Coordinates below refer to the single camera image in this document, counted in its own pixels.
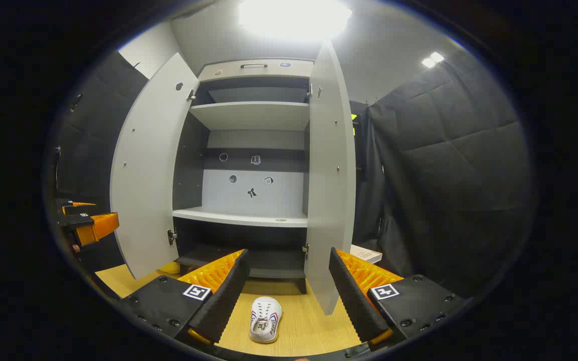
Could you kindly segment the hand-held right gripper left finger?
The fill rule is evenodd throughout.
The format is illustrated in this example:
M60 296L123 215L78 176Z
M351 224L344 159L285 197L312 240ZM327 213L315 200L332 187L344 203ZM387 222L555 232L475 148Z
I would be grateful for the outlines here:
M250 274L249 251L211 261L185 276L159 276L122 298L119 310L180 342L218 343Z

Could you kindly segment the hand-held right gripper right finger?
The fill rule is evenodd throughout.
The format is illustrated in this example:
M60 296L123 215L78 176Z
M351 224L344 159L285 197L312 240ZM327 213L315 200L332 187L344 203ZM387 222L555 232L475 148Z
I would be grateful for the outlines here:
M329 272L356 334L371 351L428 333L468 303L426 276L401 277L335 248Z

